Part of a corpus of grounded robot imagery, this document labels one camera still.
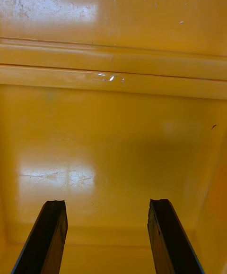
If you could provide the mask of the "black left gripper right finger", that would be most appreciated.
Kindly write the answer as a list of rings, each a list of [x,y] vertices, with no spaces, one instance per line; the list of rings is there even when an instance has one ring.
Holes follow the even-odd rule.
[[[157,274],[204,273],[169,200],[150,200],[147,227]]]

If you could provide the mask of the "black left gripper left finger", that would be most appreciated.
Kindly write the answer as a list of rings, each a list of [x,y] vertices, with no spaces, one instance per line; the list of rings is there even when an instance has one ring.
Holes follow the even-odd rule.
[[[68,230],[65,201],[46,201],[12,269],[13,274],[58,274]]]

